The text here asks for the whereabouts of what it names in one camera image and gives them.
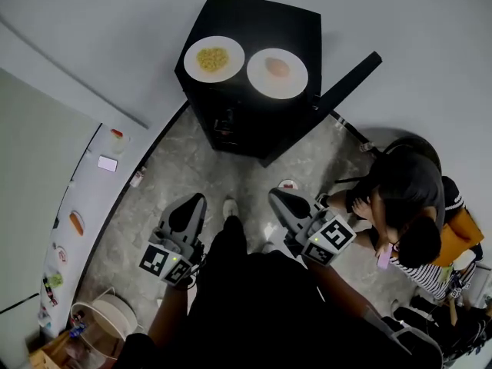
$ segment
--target dark hair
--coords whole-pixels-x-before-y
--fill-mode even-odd
[[[415,218],[400,238],[400,264],[407,268],[418,268],[435,260],[439,253],[440,232],[434,220],[428,216]]]

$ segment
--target smartphone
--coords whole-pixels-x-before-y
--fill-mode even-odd
[[[381,269],[387,269],[387,265],[390,263],[391,253],[393,252],[393,245],[389,244],[387,250],[381,253],[377,259],[377,266]]]
[[[98,161],[98,167],[106,169],[111,172],[116,171],[116,166],[118,165],[118,162],[116,160],[113,160],[111,158],[107,158],[105,156],[99,156],[99,161]]]

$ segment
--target pink phone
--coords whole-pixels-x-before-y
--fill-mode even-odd
[[[377,259],[377,266],[381,269],[387,269],[387,265],[390,263],[391,253],[393,251],[393,245],[389,244],[387,250],[381,253]]]

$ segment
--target white plate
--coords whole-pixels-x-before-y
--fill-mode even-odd
[[[286,77],[278,77],[267,70],[266,59],[282,60],[289,67]],[[268,97],[285,100],[302,93],[308,85],[308,70],[296,55],[284,49],[263,49],[253,55],[246,68],[251,84]]]
[[[198,64],[197,54],[203,48],[224,48],[228,55],[228,63],[217,71],[208,72],[203,70]],[[197,81],[214,83],[222,82],[236,75],[244,64],[243,48],[232,38],[214,35],[213,37],[202,38],[196,41],[184,55],[184,69]]]

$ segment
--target person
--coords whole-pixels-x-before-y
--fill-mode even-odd
[[[393,317],[428,334],[441,346],[445,356],[459,356],[480,348],[490,338],[487,334],[492,334],[488,327],[492,319],[492,302],[486,308],[479,309],[470,305],[466,295],[463,297],[464,306],[461,307],[455,304],[452,296],[447,299],[448,305],[442,306],[414,296],[410,306],[431,315],[431,320],[394,301]]]
[[[272,364],[324,367],[440,367],[437,345],[404,346],[372,305],[331,267],[307,268],[279,250],[247,254],[234,200],[197,276],[187,314],[186,285],[167,286],[148,331],[125,342],[114,369]]]
[[[428,264],[439,255],[445,213],[440,172],[429,158],[409,147],[380,156],[353,189],[322,194],[318,200],[348,213],[360,202],[369,205],[370,212],[359,216],[370,218],[373,227],[359,232],[355,242],[374,248],[377,257],[389,244],[407,268]]]

